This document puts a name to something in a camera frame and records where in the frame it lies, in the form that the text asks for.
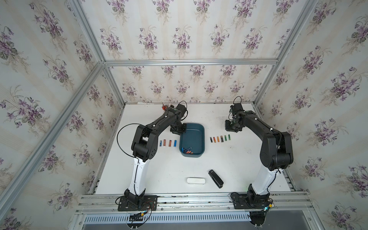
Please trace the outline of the teal plastic storage box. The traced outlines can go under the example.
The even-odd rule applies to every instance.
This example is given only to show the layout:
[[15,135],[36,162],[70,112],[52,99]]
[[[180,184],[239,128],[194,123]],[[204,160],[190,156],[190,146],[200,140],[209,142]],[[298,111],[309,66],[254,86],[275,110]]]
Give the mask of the teal plastic storage box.
[[180,135],[179,150],[185,157],[200,157],[205,151],[205,128],[199,123],[187,123]]

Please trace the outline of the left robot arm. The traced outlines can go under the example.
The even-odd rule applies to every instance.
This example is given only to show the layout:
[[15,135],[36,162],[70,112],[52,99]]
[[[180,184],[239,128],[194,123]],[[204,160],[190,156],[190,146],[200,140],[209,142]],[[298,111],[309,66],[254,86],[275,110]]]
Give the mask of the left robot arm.
[[131,150],[134,158],[134,171],[129,188],[124,192],[124,197],[132,203],[139,203],[145,195],[145,182],[150,160],[158,150],[159,136],[168,127],[175,135],[186,132],[187,124],[183,123],[187,116],[187,106],[178,104],[169,106],[164,113],[153,122],[140,124],[133,138]]

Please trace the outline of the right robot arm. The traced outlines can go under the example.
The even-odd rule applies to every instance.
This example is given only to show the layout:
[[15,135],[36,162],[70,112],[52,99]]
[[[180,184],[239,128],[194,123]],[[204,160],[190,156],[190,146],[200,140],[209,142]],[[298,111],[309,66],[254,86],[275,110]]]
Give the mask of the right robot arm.
[[277,175],[294,161],[291,135],[272,128],[255,112],[244,110],[241,103],[230,106],[230,115],[232,118],[225,121],[226,131],[237,133],[247,127],[262,141],[260,161],[263,166],[250,184],[247,195],[264,198],[269,195]]

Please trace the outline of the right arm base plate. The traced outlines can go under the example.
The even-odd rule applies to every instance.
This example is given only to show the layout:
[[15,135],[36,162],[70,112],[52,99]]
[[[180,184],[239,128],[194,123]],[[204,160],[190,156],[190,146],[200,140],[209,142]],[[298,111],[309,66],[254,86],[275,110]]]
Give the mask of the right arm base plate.
[[253,193],[239,194],[232,192],[230,198],[235,209],[262,209],[269,210],[273,201],[270,194],[257,195]]

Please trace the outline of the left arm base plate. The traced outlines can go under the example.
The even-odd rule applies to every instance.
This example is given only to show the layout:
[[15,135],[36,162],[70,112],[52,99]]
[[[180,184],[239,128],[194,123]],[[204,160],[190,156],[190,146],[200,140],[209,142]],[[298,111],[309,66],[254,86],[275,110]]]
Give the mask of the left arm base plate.
[[116,199],[118,211],[155,211],[157,209],[158,196],[145,195],[135,201],[130,201],[125,196]]

